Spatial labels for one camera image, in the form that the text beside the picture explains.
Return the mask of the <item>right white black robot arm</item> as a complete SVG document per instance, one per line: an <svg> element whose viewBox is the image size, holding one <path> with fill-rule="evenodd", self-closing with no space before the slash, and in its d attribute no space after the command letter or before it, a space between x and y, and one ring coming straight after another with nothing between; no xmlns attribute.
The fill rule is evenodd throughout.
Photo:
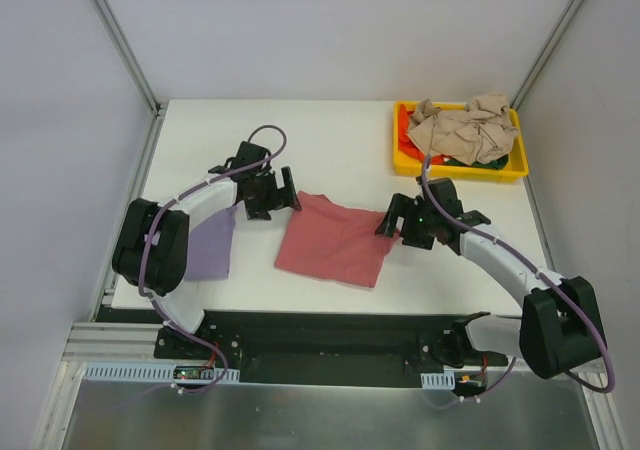
<svg viewBox="0 0 640 450"><path fill-rule="evenodd" d="M491 220L467 211L449 179L420 180L420 195L396 193L376 229L405 246L430 250L435 243L480 267L521 310L518 317L487 311L455 320L432 346L434 359L454 368L484 353L516 357L535 375L551 379L596 359L610 360L592 285L533 264L505 241Z"/></svg>

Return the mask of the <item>pink red t shirt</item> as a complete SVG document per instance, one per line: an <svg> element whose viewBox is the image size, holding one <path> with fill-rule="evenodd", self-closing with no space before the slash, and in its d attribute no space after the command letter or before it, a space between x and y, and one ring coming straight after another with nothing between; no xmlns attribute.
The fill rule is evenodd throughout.
<svg viewBox="0 0 640 450"><path fill-rule="evenodd" d="M274 266L286 272L373 288L399 235L377 235L383 212L347 208L325 195L299 192Z"/></svg>

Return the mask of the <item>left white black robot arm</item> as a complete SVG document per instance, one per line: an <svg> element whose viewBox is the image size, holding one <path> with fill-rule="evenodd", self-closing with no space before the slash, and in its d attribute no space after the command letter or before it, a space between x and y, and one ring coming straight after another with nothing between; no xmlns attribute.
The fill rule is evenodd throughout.
<svg viewBox="0 0 640 450"><path fill-rule="evenodd" d="M137 198L128 205L111 266L148 299L164 323L180 328L176 345L188 358L204 357L210 333L201 328L205 311L197 284L187 280L194 231L244 205L249 220L269 220L272 211L300 210L291 169L277 183L271 161L277 154L243 141L235 156L211 168L205 178L164 203Z"/></svg>

